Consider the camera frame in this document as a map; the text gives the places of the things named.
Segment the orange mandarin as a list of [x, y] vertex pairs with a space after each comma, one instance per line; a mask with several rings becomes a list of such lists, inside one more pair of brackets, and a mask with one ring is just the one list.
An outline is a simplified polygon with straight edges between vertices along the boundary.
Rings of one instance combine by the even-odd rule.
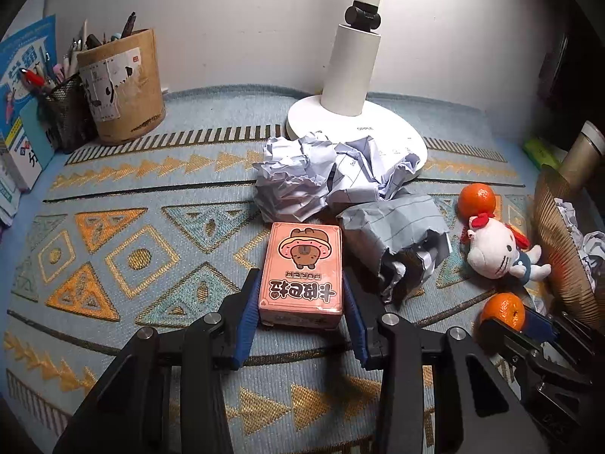
[[459, 193], [458, 212], [464, 219], [481, 213], [495, 214], [495, 208], [496, 196], [485, 183], [472, 183]]
[[487, 300], [480, 315], [480, 322], [496, 319], [514, 330], [521, 331], [526, 318], [525, 305], [520, 297], [511, 292], [497, 293]]

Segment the pink card box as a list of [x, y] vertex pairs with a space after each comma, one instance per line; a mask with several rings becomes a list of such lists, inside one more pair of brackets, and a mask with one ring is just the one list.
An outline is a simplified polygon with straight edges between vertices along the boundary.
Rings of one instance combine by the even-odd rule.
[[343, 236], [331, 224], [272, 224], [259, 317], [267, 326], [337, 328], [343, 315]]

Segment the amber glass bowl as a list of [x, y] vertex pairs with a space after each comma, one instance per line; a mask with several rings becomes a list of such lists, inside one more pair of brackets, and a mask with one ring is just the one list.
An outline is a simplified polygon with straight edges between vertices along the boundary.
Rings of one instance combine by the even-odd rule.
[[604, 331], [604, 291], [592, 291], [556, 199], [571, 201], [572, 190], [557, 170], [544, 165], [535, 185], [533, 227], [543, 255], [552, 266], [553, 294], [574, 318]]

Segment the Hello Kitty plush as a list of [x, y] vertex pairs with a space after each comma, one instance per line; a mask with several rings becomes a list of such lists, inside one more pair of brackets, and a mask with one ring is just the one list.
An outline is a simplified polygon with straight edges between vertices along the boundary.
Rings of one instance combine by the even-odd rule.
[[512, 276], [525, 285], [530, 281], [543, 281], [552, 273], [550, 263], [539, 263], [543, 254], [539, 245], [530, 246], [522, 233], [492, 214], [471, 216], [467, 236], [470, 241], [467, 263], [487, 279]]

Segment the crumpled paper in bowl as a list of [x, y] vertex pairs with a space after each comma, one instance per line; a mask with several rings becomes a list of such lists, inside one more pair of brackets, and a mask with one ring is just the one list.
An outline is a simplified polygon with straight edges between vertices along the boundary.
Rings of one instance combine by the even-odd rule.
[[604, 233], [594, 231], [586, 235], [582, 234], [579, 231], [573, 205], [560, 198], [555, 198], [555, 203], [582, 261], [591, 289], [595, 291], [597, 287], [596, 277], [604, 275]]

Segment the crumpled lined paper ball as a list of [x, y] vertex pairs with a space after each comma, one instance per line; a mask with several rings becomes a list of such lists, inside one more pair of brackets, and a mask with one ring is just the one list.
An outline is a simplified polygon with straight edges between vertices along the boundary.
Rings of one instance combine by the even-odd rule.
[[376, 277], [386, 305], [400, 305], [451, 253], [449, 227], [429, 195], [354, 205], [337, 218], [347, 248]]

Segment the patterned blue table mat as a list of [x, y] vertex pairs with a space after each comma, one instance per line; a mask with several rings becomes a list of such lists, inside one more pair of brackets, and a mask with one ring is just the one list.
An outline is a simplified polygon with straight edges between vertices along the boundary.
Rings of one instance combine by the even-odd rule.
[[[1, 387], [28, 441], [52, 451], [138, 328], [214, 312], [264, 262], [255, 164], [293, 90], [176, 94], [152, 133], [55, 157], [1, 236]], [[366, 453], [380, 375], [345, 326], [261, 329], [222, 382], [238, 453]]]

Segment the beige thermos bottle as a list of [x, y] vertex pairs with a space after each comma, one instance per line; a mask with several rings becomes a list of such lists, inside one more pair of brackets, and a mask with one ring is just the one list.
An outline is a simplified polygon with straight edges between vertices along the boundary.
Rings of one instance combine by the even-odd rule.
[[586, 121], [558, 170], [571, 192], [577, 192], [585, 186], [603, 160], [604, 152], [603, 133], [591, 121]]

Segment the white crumpled paper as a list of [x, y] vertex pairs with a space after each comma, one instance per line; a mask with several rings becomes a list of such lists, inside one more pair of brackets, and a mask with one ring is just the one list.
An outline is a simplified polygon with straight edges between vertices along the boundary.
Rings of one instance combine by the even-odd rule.
[[338, 143], [327, 205], [336, 210], [386, 201], [411, 182], [427, 160], [427, 151], [395, 146], [388, 140], [365, 136]]

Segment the green object behind bowl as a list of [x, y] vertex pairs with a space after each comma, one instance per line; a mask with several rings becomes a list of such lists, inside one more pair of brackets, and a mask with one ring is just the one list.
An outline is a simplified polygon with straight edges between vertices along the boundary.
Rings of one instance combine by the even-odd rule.
[[523, 151], [538, 170], [543, 166], [550, 166], [555, 170], [560, 168], [560, 161], [550, 148], [538, 137], [532, 137], [523, 143]]

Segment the crumpled paper ball left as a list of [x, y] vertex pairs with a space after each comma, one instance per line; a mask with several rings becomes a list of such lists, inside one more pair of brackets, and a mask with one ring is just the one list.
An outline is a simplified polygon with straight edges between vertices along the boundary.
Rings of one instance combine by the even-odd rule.
[[271, 137], [256, 170], [254, 202], [265, 222], [304, 222], [327, 206], [328, 179], [337, 160], [325, 135]]

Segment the white desk lamp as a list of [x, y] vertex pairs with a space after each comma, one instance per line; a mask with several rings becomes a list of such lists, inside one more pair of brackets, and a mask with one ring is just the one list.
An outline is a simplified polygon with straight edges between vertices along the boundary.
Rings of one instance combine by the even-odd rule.
[[372, 136], [395, 146], [428, 149], [420, 134], [393, 111], [367, 99], [382, 36], [380, 0], [353, 0], [335, 33], [319, 95], [297, 101], [287, 113], [290, 137], [321, 132], [335, 143]]

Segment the black mesh pen holder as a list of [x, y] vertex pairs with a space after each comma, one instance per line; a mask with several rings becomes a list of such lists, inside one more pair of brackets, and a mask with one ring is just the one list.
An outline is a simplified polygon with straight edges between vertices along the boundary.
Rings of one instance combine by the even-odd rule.
[[39, 96], [46, 118], [59, 141], [59, 150], [72, 153], [98, 138], [79, 73]]

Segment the cardboard pen holder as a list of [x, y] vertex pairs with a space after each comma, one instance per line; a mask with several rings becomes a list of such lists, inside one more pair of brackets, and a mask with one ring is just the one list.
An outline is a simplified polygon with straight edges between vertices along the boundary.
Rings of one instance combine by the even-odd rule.
[[136, 140], [164, 120], [166, 110], [152, 29], [81, 52], [78, 68], [103, 145]]

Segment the blue workbook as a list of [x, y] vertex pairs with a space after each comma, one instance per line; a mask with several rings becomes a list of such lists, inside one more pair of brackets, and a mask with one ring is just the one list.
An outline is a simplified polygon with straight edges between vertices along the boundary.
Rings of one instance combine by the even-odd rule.
[[55, 17], [32, 23], [1, 42], [1, 160], [23, 192], [33, 189], [53, 158], [57, 137], [28, 80], [47, 78], [56, 63]]

